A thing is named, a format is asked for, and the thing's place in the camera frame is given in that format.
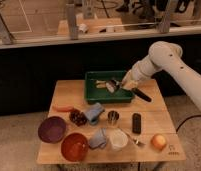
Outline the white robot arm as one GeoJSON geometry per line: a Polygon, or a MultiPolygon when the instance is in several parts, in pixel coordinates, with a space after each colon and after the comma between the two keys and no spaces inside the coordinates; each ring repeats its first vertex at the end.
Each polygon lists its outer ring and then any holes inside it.
{"type": "Polygon", "coordinates": [[[158,41],[153,43],[148,55],[137,61],[124,76],[121,87],[130,90],[149,79],[156,72],[166,71],[190,97],[201,111],[201,75],[181,59],[182,48],[178,44],[158,41]]]}

